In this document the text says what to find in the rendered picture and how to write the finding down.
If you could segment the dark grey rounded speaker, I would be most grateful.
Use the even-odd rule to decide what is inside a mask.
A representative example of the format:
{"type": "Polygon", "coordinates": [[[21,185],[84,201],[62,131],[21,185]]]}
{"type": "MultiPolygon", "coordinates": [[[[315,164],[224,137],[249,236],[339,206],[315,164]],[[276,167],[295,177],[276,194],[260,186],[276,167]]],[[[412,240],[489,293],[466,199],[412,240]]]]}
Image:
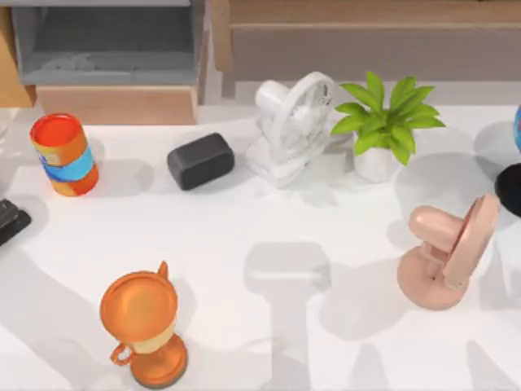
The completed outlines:
{"type": "Polygon", "coordinates": [[[211,133],[174,148],[167,166],[176,184],[190,191],[230,173],[235,154],[219,133],[211,133]]]}

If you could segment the white desk fan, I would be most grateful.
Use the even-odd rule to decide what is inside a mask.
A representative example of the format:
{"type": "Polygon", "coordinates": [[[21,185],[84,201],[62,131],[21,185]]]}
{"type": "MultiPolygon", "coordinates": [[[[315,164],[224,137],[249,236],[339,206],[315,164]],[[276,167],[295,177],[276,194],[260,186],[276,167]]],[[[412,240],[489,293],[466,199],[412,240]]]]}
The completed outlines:
{"type": "Polygon", "coordinates": [[[334,81],[311,72],[289,88],[274,80],[256,91],[260,136],[245,151],[249,168],[275,187],[293,182],[320,156],[329,139],[334,81]]]}

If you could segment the green plant in white pot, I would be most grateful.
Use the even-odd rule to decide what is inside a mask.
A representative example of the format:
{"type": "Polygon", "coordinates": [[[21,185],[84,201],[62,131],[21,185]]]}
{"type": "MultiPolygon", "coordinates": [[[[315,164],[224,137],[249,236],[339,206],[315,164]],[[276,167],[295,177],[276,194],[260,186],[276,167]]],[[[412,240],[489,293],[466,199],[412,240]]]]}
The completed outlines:
{"type": "Polygon", "coordinates": [[[389,97],[383,80],[366,73],[365,85],[345,82],[341,88],[354,100],[335,110],[343,117],[331,134],[352,135],[355,173],[371,183],[387,181],[399,165],[406,167],[417,152],[415,130],[444,128],[440,113],[425,100],[434,86],[419,86],[417,78],[401,78],[389,97]]]}

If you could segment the orange trophy cup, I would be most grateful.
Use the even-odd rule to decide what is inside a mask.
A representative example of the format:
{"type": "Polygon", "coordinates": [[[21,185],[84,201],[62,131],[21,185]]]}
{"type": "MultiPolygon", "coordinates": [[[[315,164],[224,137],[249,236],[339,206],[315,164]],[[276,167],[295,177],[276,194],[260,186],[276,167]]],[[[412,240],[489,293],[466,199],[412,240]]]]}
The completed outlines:
{"type": "Polygon", "coordinates": [[[175,332],[178,310],[169,266],[121,276],[104,293],[100,318],[119,342],[111,354],[117,366],[129,365],[134,379],[148,389],[164,389],[187,368],[188,352],[175,332]]]}

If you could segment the pale wooden drawer front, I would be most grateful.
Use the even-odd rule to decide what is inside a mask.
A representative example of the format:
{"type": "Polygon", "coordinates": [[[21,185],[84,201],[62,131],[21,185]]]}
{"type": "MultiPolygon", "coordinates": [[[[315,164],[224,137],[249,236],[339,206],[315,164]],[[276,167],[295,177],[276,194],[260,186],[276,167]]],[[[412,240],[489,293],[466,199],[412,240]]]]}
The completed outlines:
{"type": "Polygon", "coordinates": [[[38,86],[37,100],[84,125],[194,125],[199,108],[193,86],[38,86]]]}

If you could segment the wooden cupboard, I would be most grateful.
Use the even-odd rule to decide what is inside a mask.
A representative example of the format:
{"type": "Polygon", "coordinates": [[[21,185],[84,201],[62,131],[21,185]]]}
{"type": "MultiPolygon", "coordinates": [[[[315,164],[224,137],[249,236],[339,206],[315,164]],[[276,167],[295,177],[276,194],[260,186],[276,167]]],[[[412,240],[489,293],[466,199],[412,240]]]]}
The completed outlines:
{"type": "Polygon", "coordinates": [[[267,79],[311,71],[392,83],[415,76],[442,104],[521,102],[521,0],[209,0],[208,95],[252,101],[267,79]]]}

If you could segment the pink desk fan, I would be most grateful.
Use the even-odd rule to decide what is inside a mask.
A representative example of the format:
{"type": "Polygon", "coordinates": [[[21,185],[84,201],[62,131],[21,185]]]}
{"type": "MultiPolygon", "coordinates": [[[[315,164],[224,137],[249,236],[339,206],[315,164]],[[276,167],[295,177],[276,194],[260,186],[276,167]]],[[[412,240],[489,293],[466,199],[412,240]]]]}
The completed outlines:
{"type": "Polygon", "coordinates": [[[463,218],[429,205],[417,207],[409,229],[422,243],[400,259],[397,282],[402,293],[427,310],[459,303],[493,236],[500,206],[495,195],[485,194],[463,218]]]}

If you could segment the orange and blue can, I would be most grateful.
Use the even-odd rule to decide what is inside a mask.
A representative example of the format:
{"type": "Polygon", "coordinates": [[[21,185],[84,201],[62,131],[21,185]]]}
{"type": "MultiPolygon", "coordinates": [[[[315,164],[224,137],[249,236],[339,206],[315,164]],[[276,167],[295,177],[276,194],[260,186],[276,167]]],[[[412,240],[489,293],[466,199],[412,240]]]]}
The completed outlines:
{"type": "Polygon", "coordinates": [[[38,159],[54,190],[82,196],[99,180],[99,171],[81,122],[67,113],[39,118],[30,130],[38,159]]]}

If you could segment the pulled-out wooden drawer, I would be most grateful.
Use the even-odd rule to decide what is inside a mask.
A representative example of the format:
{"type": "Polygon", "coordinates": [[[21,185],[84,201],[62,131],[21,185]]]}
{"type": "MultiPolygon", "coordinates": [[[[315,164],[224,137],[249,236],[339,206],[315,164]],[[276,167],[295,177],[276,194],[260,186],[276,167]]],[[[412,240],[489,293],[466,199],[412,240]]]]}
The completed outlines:
{"type": "Polygon", "coordinates": [[[204,0],[3,0],[21,80],[34,86],[193,86],[204,0]]]}

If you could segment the black round object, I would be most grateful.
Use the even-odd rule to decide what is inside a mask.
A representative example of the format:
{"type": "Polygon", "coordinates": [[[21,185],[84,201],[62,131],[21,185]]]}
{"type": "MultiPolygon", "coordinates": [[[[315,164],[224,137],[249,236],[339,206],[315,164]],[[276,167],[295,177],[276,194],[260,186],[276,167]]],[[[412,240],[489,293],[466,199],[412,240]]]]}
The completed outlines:
{"type": "Polygon", "coordinates": [[[502,206],[521,218],[521,163],[504,168],[497,175],[494,188],[502,206]]]}

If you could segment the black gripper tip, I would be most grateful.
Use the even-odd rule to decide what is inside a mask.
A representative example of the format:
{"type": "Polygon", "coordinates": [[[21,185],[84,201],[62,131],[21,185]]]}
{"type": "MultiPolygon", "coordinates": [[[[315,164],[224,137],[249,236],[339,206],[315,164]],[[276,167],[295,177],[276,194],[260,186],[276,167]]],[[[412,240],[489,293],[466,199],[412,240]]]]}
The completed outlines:
{"type": "Polygon", "coordinates": [[[29,226],[29,214],[8,199],[0,200],[0,246],[29,226]]]}

